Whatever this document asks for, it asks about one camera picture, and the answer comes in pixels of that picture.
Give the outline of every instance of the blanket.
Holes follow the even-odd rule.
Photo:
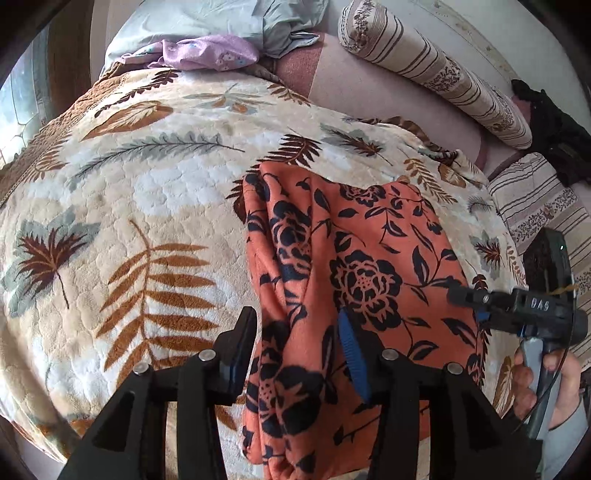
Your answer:
[[[98,83],[0,178],[0,413],[65,461],[134,364],[180,365],[244,305],[258,307],[242,178],[264,161],[363,189],[413,185],[468,284],[522,284],[482,173],[461,153],[448,166],[423,147],[238,72],[139,70]],[[455,335],[473,345],[479,382],[504,409],[499,373],[517,340]],[[231,478],[261,475],[242,456],[245,403],[217,410]],[[175,421],[171,408],[169,459]]]

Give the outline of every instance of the folded cloth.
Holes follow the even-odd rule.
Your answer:
[[[446,299],[466,279],[417,187],[361,189],[267,161],[243,190],[262,311],[243,448],[266,478],[326,479],[369,465],[379,408],[353,388],[336,327],[343,306],[385,346],[431,367],[457,362],[479,381],[473,313]],[[424,410],[422,439],[428,422]]]
[[[241,69],[258,62],[258,51],[235,35],[208,35],[179,42],[163,40],[131,54],[124,54],[123,64],[145,64],[148,68],[172,67],[179,70],[213,69],[219,72]]]
[[[322,21],[328,0],[145,0],[121,27],[105,54],[102,73],[123,54],[157,41],[236,35],[280,58],[312,45],[318,35],[302,31]]]

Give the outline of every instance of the light blue cloth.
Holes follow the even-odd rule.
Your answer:
[[[302,30],[322,21],[328,1],[146,0],[107,48],[103,71],[123,54],[151,43],[214,34],[236,35],[262,54],[280,58],[318,40],[318,35]]]
[[[542,480],[552,480],[566,465],[587,433],[587,415],[583,402],[560,427],[548,432],[542,447]]]

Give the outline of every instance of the cylindrical pillow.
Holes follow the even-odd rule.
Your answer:
[[[447,56],[383,5],[353,0],[343,10],[339,41],[354,55],[436,92],[507,145],[524,150],[531,130],[509,97]]]

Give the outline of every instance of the black cloth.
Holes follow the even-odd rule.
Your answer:
[[[527,153],[541,153],[565,187],[581,180],[591,183],[591,135],[545,91],[536,92],[521,80],[513,80],[511,85],[521,100],[531,102],[533,142]]]

